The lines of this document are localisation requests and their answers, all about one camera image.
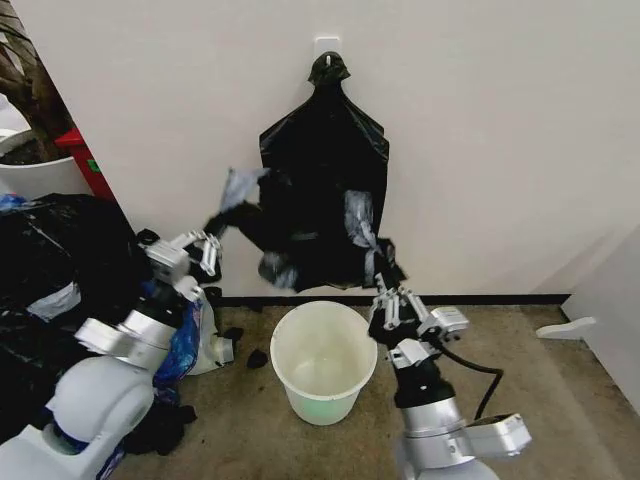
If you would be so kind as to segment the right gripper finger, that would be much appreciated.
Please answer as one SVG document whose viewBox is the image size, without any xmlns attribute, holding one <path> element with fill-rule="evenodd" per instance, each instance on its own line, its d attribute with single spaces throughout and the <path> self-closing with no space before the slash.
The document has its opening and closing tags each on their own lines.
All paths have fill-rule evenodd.
<svg viewBox="0 0 640 480">
<path fill-rule="evenodd" d="M 411 289 L 403 286 L 399 288 L 398 295 L 401 321 L 422 324 L 426 320 L 426 307 L 421 298 Z"/>
<path fill-rule="evenodd" d="M 377 296 L 371 307 L 370 325 L 384 330 L 395 330 L 400 325 L 400 296 L 398 287 L 381 273 L 374 277 Z"/>
</svg>

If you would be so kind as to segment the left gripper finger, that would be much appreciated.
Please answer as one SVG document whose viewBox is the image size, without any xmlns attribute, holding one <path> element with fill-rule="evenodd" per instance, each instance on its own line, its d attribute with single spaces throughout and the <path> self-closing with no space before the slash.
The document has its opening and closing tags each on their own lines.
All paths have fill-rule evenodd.
<svg viewBox="0 0 640 480">
<path fill-rule="evenodd" d="M 200 268 L 206 274 L 216 274 L 220 250 L 219 240 L 213 235 L 207 235 L 202 241 L 201 250 Z"/>
<path fill-rule="evenodd" d="M 224 233 L 224 221 L 220 218 L 210 218 L 200 230 L 192 230 L 188 233 L 187 245 L 198 241 L 206 241 L 217 245 Z"/>
</svg>

